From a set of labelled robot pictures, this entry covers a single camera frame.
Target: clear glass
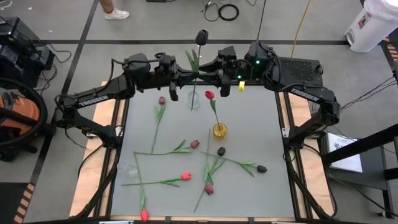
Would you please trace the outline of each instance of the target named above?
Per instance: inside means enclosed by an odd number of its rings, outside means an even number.
[[[118,165],[118,173],[123,175],[124,177],[128,178],[135,178],[137,177],[138,170],[137,167],[128,163],[126,161],[119,161]]]
[[[193,91],[188,93],[188,107],[191,109],[192,106],[192,96],[193,96]],[[193,98],[193,109],[197,109],[200,106],[200,101],[199,101],[199,94],[196,91],[195,92],[195,97]]]

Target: table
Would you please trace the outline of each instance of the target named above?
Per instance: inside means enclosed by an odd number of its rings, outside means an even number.
[[[282,93],[280,95],[280,104],[282,108],[282,116],[284,118],[285,127],[289,127],[289,120],[288,120],[288,110],[286,107],[286,103]],[[306,122],[306,120],[310,119],[310,110],[308,107],[308,102],[300,97],[290,95],[290,106],[292,108],[292,115],[294,118],[294,123],[297,126],[300,126],[302,123]],[[93,121],[100,123],[102,125],[107,125],[111,123],[111,118],[113,114],[115,101],[109,100],[103,103],[99,103],[96,105],[96,111],[93,117]],[[123,106],[124,103],[120,104],[118,119],[116,124],[121,124],[122,120],[122,113],[123,113]],[[306,139],[306,144],[313,146],[314,148],[318,149],[317,142],[314,139]],[[99,139],[90,139],[87,144],[87,150],[85,152],[85,157],[92,152],[93,149],[98,147],[101,142]],[[82,208],[86,205],[86,203],[90,200],[92,195],[95,193],[96,189],[98,188],[98,182],[101,175],[101,170],[104,162],[104,155],[105,150],[101,149],[97,154],[95,154],[90,160],[88,160],[85,166],[81,170],[80,178],[77,183],[75,196],[73,199],[72,207],[70,210],[70,215],[76,215],[78,212],[82,210]],[[305,180],[307,183],[308,190],[312,193],[315,197],[317,202],[323,207],[323,209],[331,215],[333,213],[333,207],[330,200],[330,194],[328,191],[325,173],[323,171],[322,161],[318,155],[311,152],[310,150],[306,150],[305,148],[301,150],[301,158],[303,164],[303,171],[305,174]],[[298,199],[298,207],[300,210],[300,216],[305,218],[305,205],[303,202],[303,197],[297,189],[297,199]],[[109,187],[103,194],[102,206],[101,210],[99,211],[99,215],[103,216],[106,214],[106,203],[109,197]],[[138,216],[113,216],[111,217],[113,220],[139,220],[140,217]],[[241,221],[247,222],[248,218],[246,217],[171,217],[172,220],[175,221]],[[150,220],[165,220],[165,217],[150,217]],[[288,222],[294,221],[294,218],[255,218],[257,222],[266,222],[266,221],[280,221],[280,222]]]

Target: white sneaker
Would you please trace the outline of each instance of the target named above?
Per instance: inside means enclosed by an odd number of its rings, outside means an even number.
[[[121,19],[127,19],[130,16],[129,12],[122,11],[119,9],[114,9],[112,13],[105,13],[105,19],[107,20],[121,20]]]

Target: gray floor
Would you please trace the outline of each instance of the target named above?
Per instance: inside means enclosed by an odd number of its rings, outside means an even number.
[[[135,0],[114,0],[117,7],[131,12],[125,21],[106,21],[100,7],[97,7],[91,24],[88,40],[178,40],[193,39],[200,29],[210,31],[211,39],[255,39],[261,17],[262,1],[251,7],[243,0],[232,0],[240,9],[236,21],[208,22],[204,20],[200,0],[176,0],[167,4],[146,3]],[[41,39],[78,40],[85,26],[92,0],[20,0],[4,11],[2,16],[19,16]],[[293,40],[306,0],[268,0],[260,39]],[[343,40],[343,34],[361,10],[359,0],[315,0],[310,5],[298,39],[300,40]],[[209,18],[214,11],[209,10]],[[208,45],[203,49],[202,62],[214,58],[214,49],[226,45]],[[57,49],[76,50],[76,45],[55,45]],[[275,45],[281,57],[288,57],[291,45]],[[85,45],[70,85],[69,93],[87,90],[106,80],[110,71],[110,58],[123,59],[129,55],[144,52],[149,58],[154,53],[165,51],[178,55],[178,63],[188,68],[184,50],[195,45]],[[243,56],[247,45],[237,45],[236,51]],[[318,59],[325,67],[324,83],[332,89],[343,105],[391,76],[391,71],[381,49],[376,47],[367,54],[351,52],[347,46],[299,45],[295,57]],[[53,111],[54,95],[60,92],[70,63],[58,67],[58,77],[44,93],[50,114]],[[115,67],[115,75],[122,72]],[[365,137],[398,122],[396,86],[375,95],[373,98],[355,104],[341,115],[337,127],[346,135]],[[92,117],[95,107],[85,108],[82,115]],[[81,144],[86,139],[78,130],[70,135]],[[83,157],[83,150],[67,141],[62,130],[55,135],[42,173],[39,177],[25,221],[44,221],[67,218],[76,186],[77,168]],[[396,167],[395,155],[387,152],[387,163]],[[29,181],[38,154],[23,154],[12,164],[0,163],[2,182]],[[331,182],[338,203],[338,218],[341,220],[367,223],[397,223],[376,216],[380,212],[354,190]],[[398,208],[397,182],[391,182],[393,201]],[[362,188],[371,198],[382,203],[381,191]]]

